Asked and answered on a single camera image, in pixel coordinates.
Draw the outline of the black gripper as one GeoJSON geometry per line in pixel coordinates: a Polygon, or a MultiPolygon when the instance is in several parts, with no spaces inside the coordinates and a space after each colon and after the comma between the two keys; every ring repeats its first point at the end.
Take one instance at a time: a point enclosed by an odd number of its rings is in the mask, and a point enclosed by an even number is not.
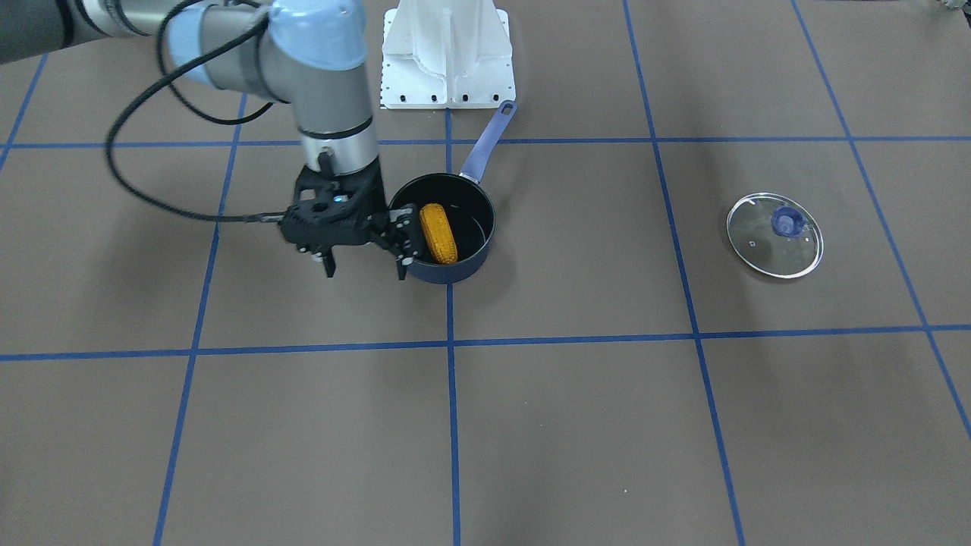
{"type": "Polygon", "coordinates": [[[322,253],[327,278],[333,278],[333,246],[361,246],[373,242],[392,255],[398,280],[408,275],[423,251],[419,208],[408,203],[388,210],[378,165],[350,175],[327,176],[305,167],[294,185],[294,201],[278,221],[285,241],[322,253]]]}

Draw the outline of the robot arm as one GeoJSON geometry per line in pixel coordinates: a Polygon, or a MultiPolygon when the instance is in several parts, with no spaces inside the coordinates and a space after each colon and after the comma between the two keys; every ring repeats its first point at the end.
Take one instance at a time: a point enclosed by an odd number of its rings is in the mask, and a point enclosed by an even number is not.
{"type": "Polygon", "coordinates": [[[336,269],[336,246],[373,244],[393,256],[399,279],[419,255],[422,231],[412,207],[386,204],[379,141],[369,101],[366,14],[360,1],[4,1],[2,63],[94,40],[150,37],[159,78],[115,118],[102,149],[108,172],[132,197],[182,218],[276,224],[298,252],[336,269]],[[250,115],[212,124],[239,127],[275,105],[294,112],[305,163],[281,212],[206,214],[139,190],[117,162],[118,135],[160,91],[177,80],[247,93],[264,101],[250,115]]]}

